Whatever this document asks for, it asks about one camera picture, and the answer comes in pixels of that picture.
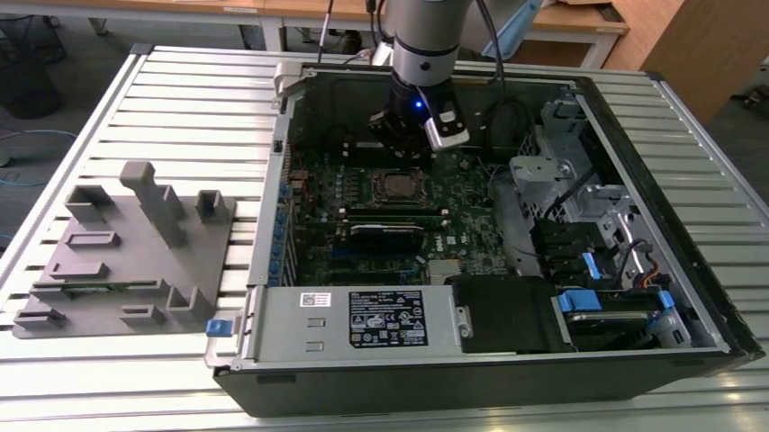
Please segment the blue cable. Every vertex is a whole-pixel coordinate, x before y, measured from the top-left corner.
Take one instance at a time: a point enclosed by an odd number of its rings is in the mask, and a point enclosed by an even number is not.
[[[5,129],[6,131],[10,131],[10,133],[9,133],[8,135],[5,135],[4,137],[0,137],[0,141],[1,141],[1,140],[6,140],[8,138],[17,137],[18,135],[25,135],[25,134],[66,135],[66,136],[69,137],[69,139],[72,140],[72,142],[74,142],[74,140],[77,139],[77,135],[73,134],[72,132],[66,132],[65,130],[53,130],[53,129],[14,130],[14,129],[8,128],[6,126],[2,126],[2,125],[0,125],[0,129]],[[41,182],[41,183],[17,183],[17,182],[9,182],[9,181],[6,181],[6,180],[0,180],[0,185],[8,185],[8,186],[42,186],[42,185],[46,185],[46,184],[48,184],[48,182]]]
[[[53,135],[66,135],[72,141],[74,142],[74,140],[77,139],[77,135],[73,134],[72,132],[66,132],[65,130],[53,130],[53,129],[37,129],[37,130],[12,130],[4,126],[0,126],[0,129],[5,129],[6,131],[10,131],[12,133],[9,133],[8,135],[5,135],[4,137],[0,137],[0,141],[1,140],[6,140],[8,138],[13,138],[18,135],[25,135],[25,134],[38,134],[38,135],[46,135],[46,134],[53,134]]]
[[[42,186],[42,185],[48,185],[48,182],[40,182],[40,183],[16,183],[16,182],[8,182],[6,180],[0,180],[0,185],[8,185],[8,186]]]

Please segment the power supply label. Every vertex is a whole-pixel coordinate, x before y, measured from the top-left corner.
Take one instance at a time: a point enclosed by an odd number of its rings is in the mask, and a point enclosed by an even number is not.
[[[349,292],[349,345],[355,348],[427,345],[422,292]]]

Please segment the motherboard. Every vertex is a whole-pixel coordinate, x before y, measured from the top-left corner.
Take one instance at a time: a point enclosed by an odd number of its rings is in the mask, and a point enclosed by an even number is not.
[[[420,166],[391,158],[363,146],[293,152],[296,285],[443,284],[510,272],[488,193],[502,166],[460,151]]]

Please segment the aluminum extrusion table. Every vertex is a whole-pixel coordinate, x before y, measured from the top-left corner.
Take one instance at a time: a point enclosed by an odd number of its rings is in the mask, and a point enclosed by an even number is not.
[[[243,306],[271,128],[272,72],[301,54],[155,47],[132,54],[0,260],[0,430],[763,430],[769,357],[620,402],[363,417],[249,418],[211,379],[203,334],[17,340],[16,311],[61,235],[74,184],[122,191],[128,159],[151,160],[179,195],[237,199],[220,313]],[[329,56],[331,61],[343,57]],[[460,63],[458,68],[488,68]],[[640,73],[511,67],[588,76],[610,104],[755,336],[769,350],[769,211],[663,82]],[[217,344],[231,354],[235,339]]]

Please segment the blue latch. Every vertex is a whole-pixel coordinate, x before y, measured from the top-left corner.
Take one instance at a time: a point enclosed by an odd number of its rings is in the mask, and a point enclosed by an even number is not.
[[[600,272],[598,271],[598,265],[595,265],[595,259],[590,252],[582,252],[582,258],[587,264],[587,270],[590,271],[590,278],[596,281],[600,279]]]
[[[659,301],[662,302],[662,307],[666,310],[673,309],[675,307],[675,302],[673,301],[673,296],[670,295],[670,292],[661,291],[657,293],[657,295],[659,296]]]
[[[558,296],[558,306],[563,312],[600,311],[600,301],[592,290],[566,290]]]
[[[228,338],[232,335],[233,323],[229,319],[209,319],[205,323],[205,336]]]

